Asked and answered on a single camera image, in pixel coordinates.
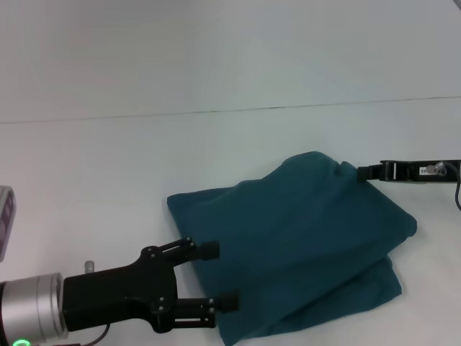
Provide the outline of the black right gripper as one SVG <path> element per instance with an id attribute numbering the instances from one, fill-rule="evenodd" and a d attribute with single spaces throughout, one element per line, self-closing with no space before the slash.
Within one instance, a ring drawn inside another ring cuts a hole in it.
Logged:
<path id="1" fill-rule="evenodd" d="M 357 180 L 386 182 L 456 183 L 460 160 L 393 161 L 357 168 Z"/>

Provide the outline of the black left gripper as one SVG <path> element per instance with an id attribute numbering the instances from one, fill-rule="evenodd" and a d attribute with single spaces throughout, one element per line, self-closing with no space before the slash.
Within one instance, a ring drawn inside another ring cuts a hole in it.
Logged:
<path id="1" fill-rule="evenodd" d="M 218 241 L 190 238 L 142 249 L 134 263 L 63 281 L 63 318 L 70 332 L 129 319 L 148 322 L 157 333 L 179 328 L 213 328 L 215 311 L 240 309 L 239 290 L 213 298 L 180 299 L 174 268 L 193 260 L 215 260 Z"/>

